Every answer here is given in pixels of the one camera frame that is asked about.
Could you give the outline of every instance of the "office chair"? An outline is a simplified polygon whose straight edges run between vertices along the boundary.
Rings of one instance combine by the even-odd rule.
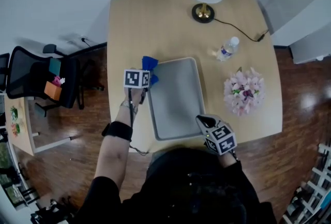
[[[81,69],[78,59],[58,52],[54,44],[46,45],[43,53],[55,53],[63,56],[60,58],[60,77],[65,78],[65,83],[61,85],[59,101],[53,100],[44,93],[46,82],[52,82],[55,77],[53,73],[49,72],[51,57],[39,57],[18,46],[12,52],[8,68],[6,91],[10,99],[28,96],[48,98],[55,104],[43,107],[35,103],[35,110],[46,117],[49,109],[60,106],[72,108],[76,99],[79,109],[84,109],[84,88],[103,91],[103,86],[92,87],[84,82],[84,73],[89,65],[94,65],[93,60],[89,60]]]
[[[1,91],[4,91],[6,89],[9,57],[10,57],[9,53],[0,55],[0,90]]]

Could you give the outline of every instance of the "wooden table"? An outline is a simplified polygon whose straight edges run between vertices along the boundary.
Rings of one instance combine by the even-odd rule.
[[[112,118],[124,99],[123,72],[141,68],[144,55],[160,62],[192,56],[197,61],[206,113],[217,114],[230,123],[237,142],[267,137],[282,131],[282,99],[275,51],[267,34],[261,42],[252,42],[229,25],[213,21],[196,22],[191,16],[195,0],[112,0],[108,36],[107,66],[109,103]],[[256,0],[222,0],[212,5],[215,17],[230,22],[255,37],[267,26]],[[210,55],[232,36],[240,39],[239,51],[230,60],[220,62]],[[254,69],[265,79],[263,105],[247,116],[230,113],[223,101],[224,81],[239,67]],[[156,141],[149,105],[139,107],[131,145],[155,152],[174,145],[201,146],[201,138]]]
[[[5,96],[5,114],[6,114],[6,128],[8,132],[9,142],[21,150],[29,153],[34,156],[35,153],[48,150],[49,148],[59,146],[66,142],[69,142],[71,138],[66,138],[63,140],[59,140],[57,142],[47,144],[41,147],[36,147],[33,137],[38,136],[39,133],[32,133],[30,117],[29,117],[29,109],[28,109],[28,98],[22,97],[18,99],[9,99],[7,95]],[[20,125],[21,132],[15,136],[11,129],[11,124],[13,123],[11,119],[10,109],[15,107],[18,110],[18,120],[15,123]],[[14,163],[17,163],[16,157],[13,154]]]

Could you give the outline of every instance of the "pink flower bouquet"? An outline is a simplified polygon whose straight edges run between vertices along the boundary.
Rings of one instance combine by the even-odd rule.
[[[246,73],[240,69],[224,82],[225,105],[238,116],[249,114],[260,106],[264,96],[264,79],[253,68]]]

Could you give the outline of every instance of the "cable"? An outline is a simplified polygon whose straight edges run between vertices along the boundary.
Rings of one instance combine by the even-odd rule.
[[[82,37],[82,42],[84,42],[85,44],[87,44],[89,47],[91,47],[88,43],[86,43],[86,38]]]
[[[130,124],[131,124],[131,127],[133,127],[133,107],[132,107],[131,89],[132,88],[128,88],[128,96],[129,96],[129,109],[130,109]],[[137,149],[136,147],[132,147],[131,145],[130,145],[130,148],[134,149],[142,156],[146,156],[149,153],[149,152],[142,152],[141,150]]]
[[[269,32],[269,29],[267,30],[267,31],[265,31],[257,40],[255,40],[255,39],[252,39],[252,38],[250,38],[248,35],[246,35],[242,30],[240,30],[237,26],[235,26],[235,25],[233,25],[233,24],[231,24],[231,23],[227,23],[227,22],[222,22],[221,20],[218,20],[218,19],[216,19],[216,18],[214,18],[214,20],[216,20],[216,21],[218,21],[218,22],[220,22],[220,23],[223,23],[223,24],[228,24],[228,25],[230,25],[230,26],[232,26],[232,27],[234,27],[234,28],[236,28],[238,31],[240,31],[240,32],[242,32],[249,40],[251,40],[251,41],[253,41],[253,42],[260,42],[263,38],[264,38],[264,36]]]

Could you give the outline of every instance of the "hand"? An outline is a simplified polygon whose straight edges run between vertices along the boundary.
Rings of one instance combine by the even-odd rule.
[[[132,102],[133,102],[134,106],[137,107],[139,105],[143,91],[144,91],[144,89],[136,89],[136,88],[131,89]],[[125,100],[128,101],[129,100],[129,89],[125,88],[124,92],[125,92]]]

